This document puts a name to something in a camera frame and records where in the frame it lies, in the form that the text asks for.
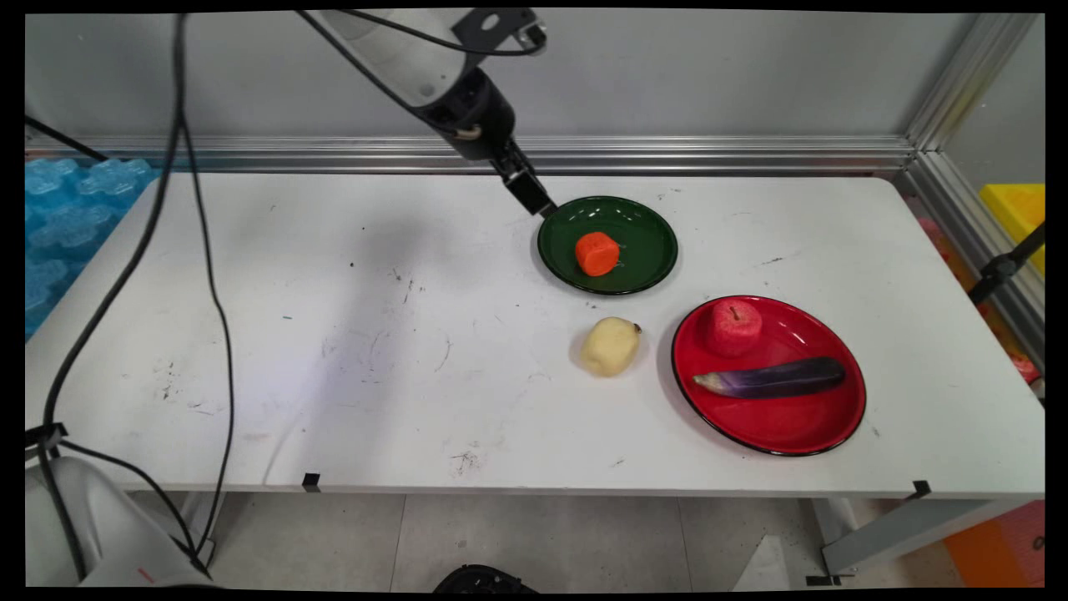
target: floor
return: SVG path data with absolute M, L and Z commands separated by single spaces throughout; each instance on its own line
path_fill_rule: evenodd
M 764 578 L 747 566 L 766 535 L 785 559 L 776 582 L 804 589 L 806 575 L 823 574 L 806 501 L 231 493 L 209 568 L 232 588 L 427 592 L 485 564 L 539 592 L 718 591 L 743 572 L 747 589 Z M 835 588 L 956 586 L 937 543 Z

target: red apple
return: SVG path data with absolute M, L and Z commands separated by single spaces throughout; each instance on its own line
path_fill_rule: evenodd
M 712 349 L 724 358 L 740 357 L 760 341 L 763 320 L 744 300 L 727 298 L 712 307 Z

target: plate rim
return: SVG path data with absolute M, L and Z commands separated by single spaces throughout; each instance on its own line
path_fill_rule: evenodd
M 841 441 L 838 441 L 838 442 L 836 442 L 833 445 L 830 445 L 828 447 L 822 447 L 822 448 L 816 449 L 814 452 L 806 452 L 806 453 L 787 453 L 787 452 L 779 452 L 779 450 L 774 450 L 774 449 L 768 449 L 768 448 L 761 447 L 759 445 L 754 445 L 752 443 L 748 443 L 745 441 L 739 440 L 736 437 L 733 437 L 733 436 L 726 433 L 722 428 L 720 428 L 719 426 L 717 426 L 716 424 L 713 424 L 711 420 L 708 420 L 708 417 L 705 416 L 705 414 L 702 413 L 701 410 L 697 409 L 697 406 L 694 405 L 693 399 L 691 399 L 690 395 L 686 392 L 686 386 L 682 385 L 682 380 L 681 380 L 681 378 L 678 375 L 678 365 L 675 363 L 675 344 L 678 342 L 678 333 L 681 332 L 682 325 L 685 325 L 687 322 L 687 320 L 689 320 L 690 317 L 693 316 L 693 314 L 697 313 L 697 311 L 701 310 L 702 307 L 704 307 L 705 305 L 708 305 L 708 304 L 711 304 L 711 303 L 716 303 L 717 300 L 723 300 L 724 298 L 737 298 L 737 297 L 743 297 L 743 296 L 748 296 L 748 297 L 751 297 L 751 298 L 763 298 L 765 300 L 773 300 L 773 302 L 775 302 L 775 303 L 782 303 L 783 305 L 786 305 L 787 307 L 790 307 L 792 310 L 801 312 L 802 314 L 808 316 L 808 318 L 811 318 L 812 320 L 814 320 L 819 326 L 826 328 L 827 331 L 830 332 L 835 338 L 837 338 L 838 342 L 842 343 L 842 346 L 845 347 L 846 352 L 849 353 L 849 357 L 853 360 L 853 364 L 857 365 L 857 373 L 860 375 L 860 381 L 861 381 L 860 382 L 860 384 L 861 384 L 861 395 L 863 396 L 863 398 L 861 399 L 862 406 L 861 406 L 861 417 L 860 417 L 860 420 L 857 421 L 857 425 L 853 426 L 853 429 L 850 430 L 848 434 L 846 434 L 845 437 L 843 437 Z M 706 300 L 706 302 L 704 302 L 701 305 L 697 305 L 696 307 L 694 307 L 693 311 L 691 311 L 689 314 L 687 314 L 686 317 L 682 318 L 682 320 L 678 322 L 678 327 L 675 329 L 675 335 L 672 336 L 672 339 L 671 339 L 671 370 L 672 370 L 672 374 L 675 376 L 675 384 L 678 386 L 679 392 L 682 393 L 682 397 L 686 399 L 686 402 L 690 405 L 690 409 L 692 409 L 694 413 L 696 413 L 703 421 L 705 421 L 705 424 L 711 426 L 713 430 L 716 430 L 720 434 L 723 434 L 724 437 L 726 437 L 728 440 L 734 441 L 735 443 L 738 443 L 739 445 L 741 445 L 743 447 L 751 448 L 751 449 L 753 449 L 755 452 L 759 452 L 759 453 L 764 453 L 764 454 L 768 454 L 768 455 L 773 455 L 773 456 L 776 456 L 776 457 L 812 457 L 812 456 L 815 456 L 815 455 L 822 455 L 822 454 L 824 454 L 824 453 L 827 453 L 829 450 L 835 449 L 835 448 L 842 446 L 843 443 L 845 443 L 846 441 L 848 441 L 849 439 L 851 439 L 853 437 L 853 434 L 857 433 L 858 430 L 860 430 L 861 423 L 864 422 L 864 416 L 867 414 L 867 384 L 864 381 L 864 371 L 861 369 L 861 364 L 857 362 L 857 358 L 853 357 L 853 352 L 849 349 L 849 346 L 846 345 L 845 341 L 842 341 L 842 337 L 838 336 L 837 333 L 835 333 L 833 330 L 831 330 L 831 328 L 828 327 L 826 323 L 823 323 L 823 322 L 819 321 L 818 319 L 816 319 L 816 317 L 813 316 L 812 314 L 810 314 L 808 312 L 805 312 L 804 310 L 802 310 L 800 307 L 796 307 L 794 305 L 790 305 L 789 303 L 786 303 L 785 300 L 780 300 L 778 298 L 771 298 L 770 296 L 760 296 L 758 294 L 729 294 L 727 296 L 720 296 L 718 298 L 712 298 L 710 300 Z
M 549 272 L 551 272 L 553 275 L 555 275 L 556 279 L 559 279 L 560 281 L 562 281 L 562 282 L 564 282 L 564 283 L 566 283 L 566 284 L 568 284 L 570 286 L 577 287 L 577 288 L 582 289 L 584 291 L 588 291 L 591 294 L 599 294 L 601 296 L 624 296 L 626 294 L 635 294 L 638 291 L 642 291 L 643 289 L 648 289 L 648 288 L 653 287 L 654 285 L 660 283 L 664 279 L 666 279 L 668 275 L 671 274 L 672 270 L 675 269 L 675 264 L 678 262 L 678 237 L 675 235 L 675 230 L 671 226 L 671 223 L 668 222 L 668 219 L 664 219 L 663 215 L 657 212 L 656 209 L 654 209 L 653 207 L 648 206 L 647 204 L 642 204 L 641 202 L 638 202 L 637 200 L 630 200 L 629 197 L 623 197 L 623 196 L 619 196 L 619 195 L 612 195 L 612 194 L 584 195 L 584 196 L 581 196 L 581 197 L 571 199 L 571 200 L 569 200 L 569 201 L 561 204 L 560 206 L 564 207 L 564 206 L 566 206 L 566 205 L 568 205 L 568 204 L 570 204 L 572 202 L 578 202 L 580 200 L 588 200 L 588 199 L 592 199 L 592 197 L 611 197 L 611 199 L 614 199 L 614 200 L 622 200 L 623 202 L 641 206 L 642 208 L 645 208 L 646 210 L 648 210 L 649 212 L 651 212 L 653 215 L 655 215 L 657 217 L 657 219 L 659 219 L 660 222 L 663 223 L 665 227 L 668 227 L 668 233 L 671 234 L 672 253 L 671 253 L 671 262 L 669 263 L 668 268 L 664 269 L 663 274 L 661 274 L 659 278 L 654 278 L 651 281 L 649 281 L 648 283 L 646 283 L 646 284 L 644 284 L 642 286 L 633 287 L 633 288 L 630 288 L 630 289 L 623 289 L 623 290 L 619 290 L 619 291 L 606 291 L 606 290 L 602 290 L 602 289 L 594 289 L 592 287 L 582 285 L 581 283 L 578 283 L 576 281 L 569 280 L 568 278 L 564 276 L 564 274 L 561 273 L 559 270 L 556 270 L 549 260 L 546 259 L 545 249 L 541 248 L 541 232 L 545 231 L 546 223 L 548 223 L 550 219 L 554 218 L 560 212 L 560 210 L 555 210 L 555 211 L 553 211 L 552 215 L 549 215 L 548 218 L 544 219 L 541 221 L 541 224 L 538 225 L 538 228 L 537 228 L 537 253 L 538 253 L 538 256 L 541 258 L 541 264 L 545 265 L 547 269 L 549 269 Z

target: carrot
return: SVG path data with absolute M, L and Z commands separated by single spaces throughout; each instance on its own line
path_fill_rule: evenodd
M 619 262 L 619 244 L 604 232 L 591 232 L 575 244 L 575 256 L 587 275 L 602 275 Z

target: purple eggplant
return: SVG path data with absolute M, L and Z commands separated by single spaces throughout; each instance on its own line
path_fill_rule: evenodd
M 702 388 L 739 399 L 800 397 L 830 391 L 846 379 L 846 368 L 833 358 L 812 358 L 783 365 L 694 376 Z

